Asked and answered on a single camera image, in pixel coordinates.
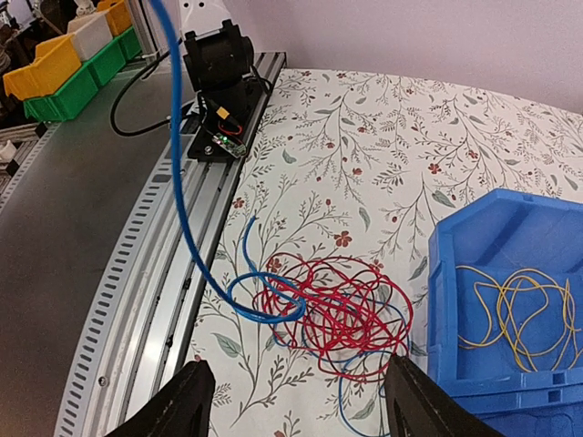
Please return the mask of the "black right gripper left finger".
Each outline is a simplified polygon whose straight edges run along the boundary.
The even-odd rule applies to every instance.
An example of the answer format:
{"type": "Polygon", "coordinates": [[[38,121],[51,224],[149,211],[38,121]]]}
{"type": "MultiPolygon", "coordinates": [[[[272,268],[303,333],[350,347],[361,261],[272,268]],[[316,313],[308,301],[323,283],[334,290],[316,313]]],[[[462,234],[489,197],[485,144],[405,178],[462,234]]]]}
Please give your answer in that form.
{"type": "Polygon", "coordinates": [[[189,361],[147,404],[110,432],[124,436],[208,436],[215,377],[207,361],[189,361]]]}

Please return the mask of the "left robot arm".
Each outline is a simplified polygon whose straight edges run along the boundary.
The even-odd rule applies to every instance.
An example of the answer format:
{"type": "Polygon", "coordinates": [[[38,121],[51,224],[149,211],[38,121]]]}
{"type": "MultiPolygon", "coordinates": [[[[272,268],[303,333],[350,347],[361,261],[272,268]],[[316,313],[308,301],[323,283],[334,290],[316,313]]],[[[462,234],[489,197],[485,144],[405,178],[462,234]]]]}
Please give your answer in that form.
{"type": "Polygon", "coordinates": [[[222,1],[179,3],[183,56],[197,91],[219,91],[238,85],[251,72],[254,48],[233,23],[222,1]]]}

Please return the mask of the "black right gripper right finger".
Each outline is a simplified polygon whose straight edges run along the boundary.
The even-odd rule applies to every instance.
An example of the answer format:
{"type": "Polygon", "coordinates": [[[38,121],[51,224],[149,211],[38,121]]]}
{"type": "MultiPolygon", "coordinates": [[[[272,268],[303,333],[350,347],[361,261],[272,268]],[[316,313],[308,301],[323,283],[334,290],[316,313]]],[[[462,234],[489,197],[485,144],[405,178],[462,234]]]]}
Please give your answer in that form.
{"type": "Polygon", "coordinates": [[[390,358],[384,377],[392,436],[498,436],[500,432],[459,406],[405,356],[390,358]]]}

